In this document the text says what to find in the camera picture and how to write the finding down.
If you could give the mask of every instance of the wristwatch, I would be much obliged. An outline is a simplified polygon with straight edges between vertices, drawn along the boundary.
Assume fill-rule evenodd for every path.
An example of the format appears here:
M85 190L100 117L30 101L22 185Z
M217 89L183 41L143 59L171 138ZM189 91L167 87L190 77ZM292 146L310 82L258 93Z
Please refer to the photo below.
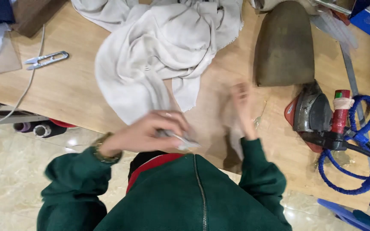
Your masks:
M104 162L107 164L116 164L122 157L122 151L119 151L118 153L116 153L114 157L104 157L100 153L100 146L105 142L106 139L108 139L112 135L113 135L112 132L107 132L105 135L95 140L94 143L91 144L91 146L94 147L95 149L94 156L101 162Z

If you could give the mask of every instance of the hand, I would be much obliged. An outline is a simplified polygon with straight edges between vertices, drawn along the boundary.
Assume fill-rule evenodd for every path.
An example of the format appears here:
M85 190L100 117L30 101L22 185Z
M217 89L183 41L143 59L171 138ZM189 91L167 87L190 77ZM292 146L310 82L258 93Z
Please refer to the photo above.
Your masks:
M99 151L104 157L113 157L119 150L147 152L177 148L182 141L176 137L157 137L158 129L172 130L182 136L190 126L178 111L154 110L134 124L116 132L105 140Z
M249 84L242 82L238 83L231 88L232 102L236 112L238 113L241 129L248 140L258 138L251 115L251 99L252 95L249 90Z

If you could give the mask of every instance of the thread snips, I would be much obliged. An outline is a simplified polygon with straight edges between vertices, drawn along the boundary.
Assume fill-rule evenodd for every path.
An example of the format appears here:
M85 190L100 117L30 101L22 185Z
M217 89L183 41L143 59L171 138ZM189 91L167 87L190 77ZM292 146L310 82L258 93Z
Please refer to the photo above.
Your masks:
M62 55L62 56L58 57L58 58L54 58L55 55ZM27 67L27 70L34 70L34 69L46 66L48 64L51 64L53 62L58 62L60 60L67 59L68 56L69 56L69 54L67 52L59 51L59 52L55 52L55 53L52 53L52 54L49 54L49 55L43 55L43 56L38 56L38 57L35 57L35 58L30 58L30 59L26 60L24 62L24 64L32 64L31 66ZM41 62L41 63L38 62L39 60L43 60L43 59L46 59L46 58L49 58L49 60L46 61L46 62Z

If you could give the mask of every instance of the wooden table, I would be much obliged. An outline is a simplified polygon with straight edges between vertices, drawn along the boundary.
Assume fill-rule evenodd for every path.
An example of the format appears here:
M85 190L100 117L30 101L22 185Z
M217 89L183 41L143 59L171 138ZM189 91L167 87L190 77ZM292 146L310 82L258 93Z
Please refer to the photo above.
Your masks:
M227 124L232 124L233 109L229 87L237 80L251 81L254 48L264 15L256 15L247 1L243 6L244 28L232 44L220 50L201 78L197 106L185 113L197 131L202 147L194 150L219 168L238 172L240 161L227 151ZM352 53L359 92L370 95L370 36L350 26L359 41ZM55 118L97 132L126 126L105 102L94 77L94 59L109 32L79 15L71 3L46 24L43 54L65 50L70 58L37 69L32 86L20 108ZM350 89L339 43L312 26L315 48L315 78L329 100L336 89ZM28 39L12 32L13 44L21 60L37 56L41 33ZM0 102L14 105L25 89L30 72L25 70L0 74ZM288 188L346 206L366 210L370 192L347 196L330 189L315 168L313 153L292 131L284 118L286 105L300 91L300 86L253 87L254 118L262 114L259 134L268 160L275 162L288 181ZM367 158L347 151L351 163L347 170L368 175ZM360 187L361 180L348 177L326 166L328 178L347 189Z

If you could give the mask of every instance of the jacket sleeve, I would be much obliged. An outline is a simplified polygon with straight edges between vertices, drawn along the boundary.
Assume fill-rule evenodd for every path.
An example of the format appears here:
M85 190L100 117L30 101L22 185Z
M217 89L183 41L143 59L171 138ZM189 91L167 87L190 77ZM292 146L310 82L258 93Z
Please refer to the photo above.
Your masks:
M48 164L52 181L42 192L44 204L37 218L38 231L91 231L106 215L98 199L108 189L110 166L98 160L94 148L59 156Z
M280 205L286 187L285 176L274 163L266 160L259 139L242 138L240 142L244 160L239 186L290 227Z

